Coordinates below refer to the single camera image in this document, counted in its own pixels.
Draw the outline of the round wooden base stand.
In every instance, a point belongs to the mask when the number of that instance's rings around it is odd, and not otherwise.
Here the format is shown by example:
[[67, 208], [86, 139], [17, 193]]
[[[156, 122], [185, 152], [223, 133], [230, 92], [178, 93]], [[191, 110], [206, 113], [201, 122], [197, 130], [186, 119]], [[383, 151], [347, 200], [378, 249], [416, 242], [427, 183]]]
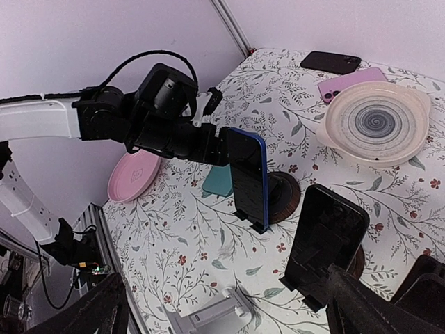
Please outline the round wooden base stand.
[[[364, 263], [365, 263], [365, 256], [364, 256], [364, 249], [362, 246], [360, 246], [350, 264], [350, 266], [347, 269], [347, 272], [355, 279], [359, 280], [362, 276], [362, 273], [364, 271]], [[291, 284], [286, 280], [286, 278], [283, 276], [279, 279], [279, 281], [289, 290], [293, 291], [295, 290], [295, 287], [292, 287]], [[320, 309], [324, 308], [327, 303], [324, 303], [323, 305], [313, 299], [312, 297], [308, 296], [305, 297], [302, 301], [306, 306], [309, 307], [310, 310], [314, 312], [318, 312]]]

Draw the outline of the teal phone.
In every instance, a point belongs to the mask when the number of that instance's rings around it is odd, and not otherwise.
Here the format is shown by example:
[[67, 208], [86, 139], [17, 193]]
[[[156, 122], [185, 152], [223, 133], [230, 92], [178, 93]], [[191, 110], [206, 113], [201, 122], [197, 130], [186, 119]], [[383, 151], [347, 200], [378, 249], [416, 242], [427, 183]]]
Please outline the teal phone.
[[233, 194], [230, 166], [212, 166], [202, 185], [202, 197], [210, 195], [229, 197]]

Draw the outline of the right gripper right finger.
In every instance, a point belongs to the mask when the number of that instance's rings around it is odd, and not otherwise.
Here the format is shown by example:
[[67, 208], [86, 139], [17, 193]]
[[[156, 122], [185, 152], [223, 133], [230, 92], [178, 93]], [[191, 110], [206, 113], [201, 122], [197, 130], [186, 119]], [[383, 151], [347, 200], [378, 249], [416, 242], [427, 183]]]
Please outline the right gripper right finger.
[[326, 313], [331, 333], [444, 332], [380, 298], [337, 265], [328, 271]]

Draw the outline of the small black phone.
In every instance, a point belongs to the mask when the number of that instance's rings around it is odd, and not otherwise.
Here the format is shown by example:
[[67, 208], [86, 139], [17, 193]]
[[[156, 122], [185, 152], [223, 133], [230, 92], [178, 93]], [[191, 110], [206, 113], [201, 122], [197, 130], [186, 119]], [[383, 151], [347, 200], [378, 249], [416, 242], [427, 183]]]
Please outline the small black phone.
[[444, 263], [428, 255], [420, 255], [391, 303], [409, 311], [432, 315], [444, 311]]

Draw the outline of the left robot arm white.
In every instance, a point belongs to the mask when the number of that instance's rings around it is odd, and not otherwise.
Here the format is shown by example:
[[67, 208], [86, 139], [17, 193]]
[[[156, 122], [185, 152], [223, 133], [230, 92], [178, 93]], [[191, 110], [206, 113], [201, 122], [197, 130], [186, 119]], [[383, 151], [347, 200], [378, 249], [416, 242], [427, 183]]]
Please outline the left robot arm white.
[[214, 166], [227, 163], [226, 132], [201, 122], [219, 105], [197, 102], [195, 74], [156, 64], [137, 90], [104, 81], [75, 93], [1, 101], [1, 202], [43, 246], [90, 203], [124, 154], [147, 151]]

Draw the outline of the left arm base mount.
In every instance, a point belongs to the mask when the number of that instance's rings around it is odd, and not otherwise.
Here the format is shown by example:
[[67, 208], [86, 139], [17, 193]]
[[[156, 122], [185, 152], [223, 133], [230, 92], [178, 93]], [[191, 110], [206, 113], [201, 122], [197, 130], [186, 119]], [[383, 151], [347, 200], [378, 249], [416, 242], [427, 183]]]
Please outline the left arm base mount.
[[89, 225], [77, 232], [63, 218], [58, 220], [58, 232], [50, 243], [39, 244], [44, 252], [64, 266], [75, 268], [79, 274], [76, 288], [84, 285], [96, 287], [108, 275], [109, 265], [105, 264], [99, 249], [97, 227]]

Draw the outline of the silver folding phone stand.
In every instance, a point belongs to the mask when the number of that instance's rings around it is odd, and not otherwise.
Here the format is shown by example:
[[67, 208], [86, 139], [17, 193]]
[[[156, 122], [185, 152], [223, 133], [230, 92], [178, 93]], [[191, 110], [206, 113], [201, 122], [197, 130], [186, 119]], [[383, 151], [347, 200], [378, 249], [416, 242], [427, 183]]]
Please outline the silver folding phone stand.
[[182, 317], [163, 308], [169, 333], [238, 333], [252, 321], [249, 300], [232, 287], [224, 288], [203, 308]]

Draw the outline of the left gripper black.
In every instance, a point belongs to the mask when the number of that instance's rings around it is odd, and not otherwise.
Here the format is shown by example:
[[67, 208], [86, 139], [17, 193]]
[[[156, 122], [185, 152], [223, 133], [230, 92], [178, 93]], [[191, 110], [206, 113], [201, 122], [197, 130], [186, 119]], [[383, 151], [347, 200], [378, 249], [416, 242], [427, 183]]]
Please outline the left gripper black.
[[129, 153], [142, 149], [166, 159], [226, 166], [228, 128], [195, 127], [196, 98], [197, 84], [190, 77], [157, 63], [136, 91], [124, 94], [105, 86], [85, 92], [72, 107], [84, 141], [111, 139]]

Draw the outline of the black round folding stand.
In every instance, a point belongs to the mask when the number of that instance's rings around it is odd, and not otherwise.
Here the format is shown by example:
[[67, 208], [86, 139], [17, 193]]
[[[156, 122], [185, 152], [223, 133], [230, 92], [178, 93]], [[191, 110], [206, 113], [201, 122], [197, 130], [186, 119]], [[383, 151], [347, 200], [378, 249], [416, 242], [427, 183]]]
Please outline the black round folding stand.
[[297, 180], [282, 171], [268, 173], [265, 181], [244, 179], [233, 182], [233, 189], [234, 215], [250, 222], [250, 227], [259, 234], [290, 217], [301, 198]]

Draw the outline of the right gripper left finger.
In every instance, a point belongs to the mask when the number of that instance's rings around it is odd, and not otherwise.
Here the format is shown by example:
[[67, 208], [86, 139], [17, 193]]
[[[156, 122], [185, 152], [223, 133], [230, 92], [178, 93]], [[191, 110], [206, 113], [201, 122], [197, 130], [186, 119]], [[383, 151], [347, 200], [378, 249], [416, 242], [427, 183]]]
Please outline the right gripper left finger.
[[112, 273], [67, 309], [27, 333], [126, 333], [129, 304], [122, 276]]

